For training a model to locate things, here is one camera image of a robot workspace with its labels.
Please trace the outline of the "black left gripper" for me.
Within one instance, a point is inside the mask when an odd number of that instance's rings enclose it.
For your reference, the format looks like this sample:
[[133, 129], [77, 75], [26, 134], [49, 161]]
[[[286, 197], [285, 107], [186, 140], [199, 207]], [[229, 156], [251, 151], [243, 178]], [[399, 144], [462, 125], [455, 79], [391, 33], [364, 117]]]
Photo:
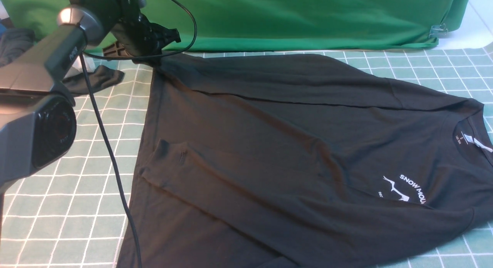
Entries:
[[110, 56], [117, 59], [161, 55], [165, 46], [180, 43], [179, 31], [152, 23], [141, 12], [146, 0], [117, 0], [120, 16], [111, 29], [116, 42]]

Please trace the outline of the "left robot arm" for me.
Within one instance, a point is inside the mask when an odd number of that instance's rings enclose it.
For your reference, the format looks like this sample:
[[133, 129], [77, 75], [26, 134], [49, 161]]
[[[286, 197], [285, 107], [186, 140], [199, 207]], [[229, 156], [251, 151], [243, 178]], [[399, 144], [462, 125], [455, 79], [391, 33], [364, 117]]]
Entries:
[[1, 198], [18, 180], [65, 155], [76, 135], [75, 100], [63, 79], [86, 48], [108, 34], [116, 42], [102, 60], [158, 61], [180, 43], [177, 29], [152, 23], [145, 0], [69, 0], [58, 28], [1, 68]]

